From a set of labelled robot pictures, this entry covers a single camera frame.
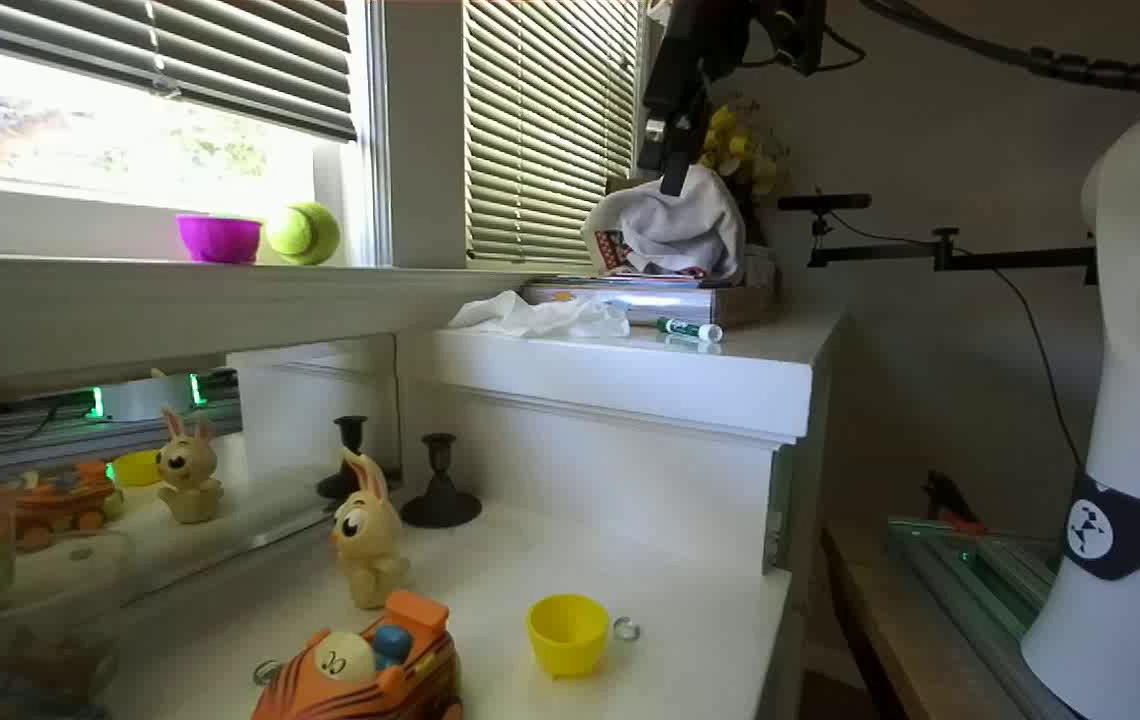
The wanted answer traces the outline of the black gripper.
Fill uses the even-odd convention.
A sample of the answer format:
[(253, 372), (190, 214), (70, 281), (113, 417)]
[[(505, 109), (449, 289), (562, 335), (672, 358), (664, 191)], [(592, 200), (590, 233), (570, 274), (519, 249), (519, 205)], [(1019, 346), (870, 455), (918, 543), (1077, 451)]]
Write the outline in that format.
[(685, 187), (708, 127), (708, 85), (746, 58), (746, 0), (672, 0), (669, 23), (644, 85), (642, 168), (664, 195)]

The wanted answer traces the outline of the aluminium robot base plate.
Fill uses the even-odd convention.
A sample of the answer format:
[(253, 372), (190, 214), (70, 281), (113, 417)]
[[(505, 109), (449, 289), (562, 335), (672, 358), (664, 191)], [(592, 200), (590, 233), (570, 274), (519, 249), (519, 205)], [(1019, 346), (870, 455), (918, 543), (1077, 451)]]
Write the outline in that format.
[(1019, 656), (1019, 639), (1051, 589), (1041, 558), (1016, 539), (959, 534), (939, 521), (892, 521), (888, 543), (939, 600), (1024, 720), (1082, 720)]

